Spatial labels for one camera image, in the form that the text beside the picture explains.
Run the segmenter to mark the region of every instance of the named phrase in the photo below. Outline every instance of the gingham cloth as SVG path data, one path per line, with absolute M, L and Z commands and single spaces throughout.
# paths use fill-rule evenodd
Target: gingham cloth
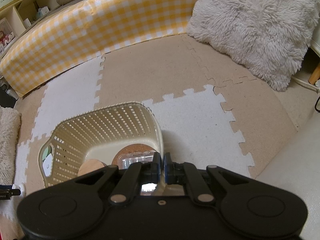
M 23 96 L 94 57 L 184 33 L 196 1 L 81 1 L 48 16 L 20 38 L 1 61 L 0 72 Z

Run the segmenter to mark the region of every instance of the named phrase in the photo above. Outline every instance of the plastic basket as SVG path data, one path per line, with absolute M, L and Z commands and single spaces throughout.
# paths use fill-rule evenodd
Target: plastic basket
M 163 139 L 151 110 L 138 102 L 108 106 L 61 122 L 39 152 L 45 187 L 73 179 L 87 159 L 109 165 L 122 148 L 143 143 L 163 158 Z M 43 152 L 51 146 L 51 172 L 45 174 Z

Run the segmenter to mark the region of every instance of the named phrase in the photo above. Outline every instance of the round wooden object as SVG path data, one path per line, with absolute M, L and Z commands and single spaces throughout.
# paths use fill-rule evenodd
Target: round wooden object
M 118 165 L 118 158 L 119 158 L 122 154 L 136 153 L 136 152 L 146 152 L 146 151 L 155 151 L 155 149 L 153 149 L 153 148 L 150 147 L 149 145 L 145 145 L 145 144 L 142 144 L 142 143 L 130 144 L 130 145 L 122 148 L 122 149 L 116 154 L 116 156 L 115 156 L 115 157 L 113 158 L 113 160 L 112 160 L 112 164 Z
M 96 160 L 96 159 L 87 160 L 80 166 L 80 169 L 78 171 L 78 176 L 82 176 L 82 175 L 90 173 L 92 171 L 101 169 L 105 166 L 106 165 L 99 160 Z

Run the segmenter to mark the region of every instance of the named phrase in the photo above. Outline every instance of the screw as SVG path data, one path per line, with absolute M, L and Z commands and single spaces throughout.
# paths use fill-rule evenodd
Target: screw
M 201 202 L 211 202 L 212 200 L 214 200 L 214 197 L 210 194 L 200 194 L 198 196 L 198 200 Z
M 165 200 L 159 200 L 158 201 L 158 204 L 160 205 L 160 206 L 163 206 L 163 205 L 165 205 L 167 202 L 165 201 Z
M 122 203 L 127 200 L 125 195 L 115 194 L 110 197 L 110 200 L 114 203 Z

